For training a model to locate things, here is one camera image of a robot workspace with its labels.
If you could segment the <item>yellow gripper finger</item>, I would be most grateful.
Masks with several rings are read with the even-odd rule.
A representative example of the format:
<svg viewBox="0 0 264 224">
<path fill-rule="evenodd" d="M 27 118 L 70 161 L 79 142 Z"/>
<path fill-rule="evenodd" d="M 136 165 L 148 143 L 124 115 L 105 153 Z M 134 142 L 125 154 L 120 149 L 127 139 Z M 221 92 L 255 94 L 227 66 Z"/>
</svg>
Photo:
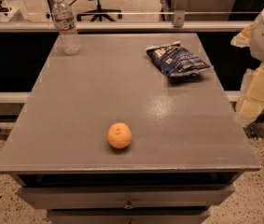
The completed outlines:
<svg viewBox="0 0 264 224">
<path fill-rule="evenodd" d="M 256 70 L 247 69 L 243 75 L 241 95 L 237 102 L 237 116 L 256 119 L 264 110 L 264 63 Z"/>
<path fill-rule="evenodd" d="M 241 30 L 236 36 L 234 36 L 230 44 L 234 47 L 245 48 L 250 46 L 250 36 L 252 31 L 252 24 L 249 24 L 243 30 Z"/>
</svg>

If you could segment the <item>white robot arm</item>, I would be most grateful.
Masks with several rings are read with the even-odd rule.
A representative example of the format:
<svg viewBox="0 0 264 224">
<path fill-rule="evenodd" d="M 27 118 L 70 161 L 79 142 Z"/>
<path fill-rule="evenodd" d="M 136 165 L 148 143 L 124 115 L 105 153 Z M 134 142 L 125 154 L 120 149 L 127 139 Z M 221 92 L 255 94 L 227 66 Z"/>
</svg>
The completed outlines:
<svg viewBox="0 0 264 224">
<path fill-rule="evenodd" d="M 260 61 L 256 70 L 246 70 L 236 105 L 238 119 L 247 125 L 264 110 L 264 8 L 252 24 L 231 39 L 230 44 L 239 48 L 248 47 L 251 56 Z"/>
</svg>

